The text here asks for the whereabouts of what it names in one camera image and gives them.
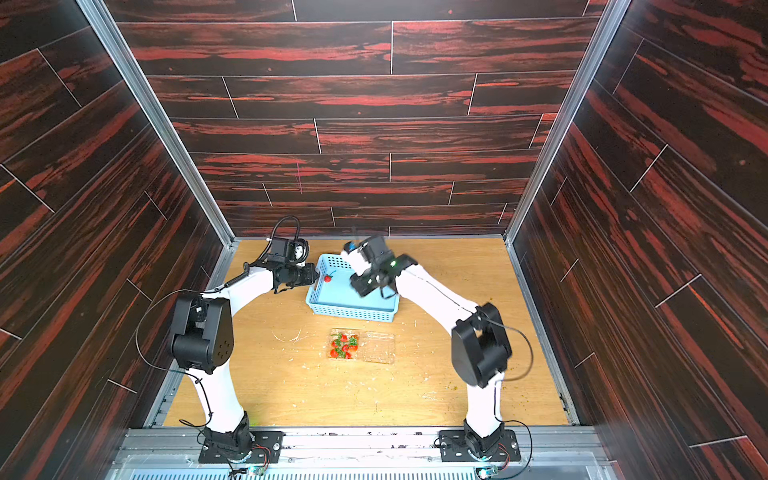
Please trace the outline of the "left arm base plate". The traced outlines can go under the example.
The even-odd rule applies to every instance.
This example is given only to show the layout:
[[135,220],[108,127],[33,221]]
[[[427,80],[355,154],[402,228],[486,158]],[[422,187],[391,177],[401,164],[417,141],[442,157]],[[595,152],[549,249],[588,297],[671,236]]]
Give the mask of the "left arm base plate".
[[279,461],[284,432],[251,429],[249,433],[221,433],[205,428],[203,438],[198,458],[201,464],[272,464]]

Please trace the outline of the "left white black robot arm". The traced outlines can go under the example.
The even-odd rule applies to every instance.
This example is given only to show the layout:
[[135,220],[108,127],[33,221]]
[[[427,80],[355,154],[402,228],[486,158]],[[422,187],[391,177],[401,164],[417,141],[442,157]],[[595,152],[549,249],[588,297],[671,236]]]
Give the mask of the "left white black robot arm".
[[309,286],[319,278],[312,263],[248,264],[243,273],[210,291],[183,294],[175,303],[170,351],[193,382],[206,420],[204,446],[242,461],[253,448],[250,421],[230,373],[234,316],[259,296]]

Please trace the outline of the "clear plastic clamshell container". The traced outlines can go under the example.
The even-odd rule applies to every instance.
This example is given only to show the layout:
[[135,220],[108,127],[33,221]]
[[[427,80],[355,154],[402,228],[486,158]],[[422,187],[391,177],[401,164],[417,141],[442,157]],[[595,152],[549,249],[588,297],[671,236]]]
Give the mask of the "clear plastic clamshell container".
[[326,346],[327,356],[330,337],[332,334],[339,332],[358,334],[360,337],[357,357],[349,361],[364,361],[378,364],[393,364],[395,362],[396,347],[394,335],[355,329],[332,329]]

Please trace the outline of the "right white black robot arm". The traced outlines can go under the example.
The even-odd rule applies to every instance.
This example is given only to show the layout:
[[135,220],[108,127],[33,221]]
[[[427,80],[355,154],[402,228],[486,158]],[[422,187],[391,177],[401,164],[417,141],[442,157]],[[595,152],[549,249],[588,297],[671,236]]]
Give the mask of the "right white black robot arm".
[[390,288],[435,319],[451,337],[451,363],[467,385],[464,442],[485,459],[496,452],[505,433],[499,383],[512,348],[498,309],[479,305],[453,292],[407,254],[397,256],[380,236],[348,242],[342,258],[353,268],[352,288],[361,297]]

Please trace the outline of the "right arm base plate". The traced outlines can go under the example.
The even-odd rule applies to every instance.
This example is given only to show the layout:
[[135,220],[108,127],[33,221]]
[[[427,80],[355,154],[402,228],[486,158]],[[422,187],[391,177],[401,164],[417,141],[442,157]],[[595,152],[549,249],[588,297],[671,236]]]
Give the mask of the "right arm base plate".
[[519,462],[521,453],[514,431],[497,429],[480,437],[469,429],[440,430],[433,445],[443,462]]

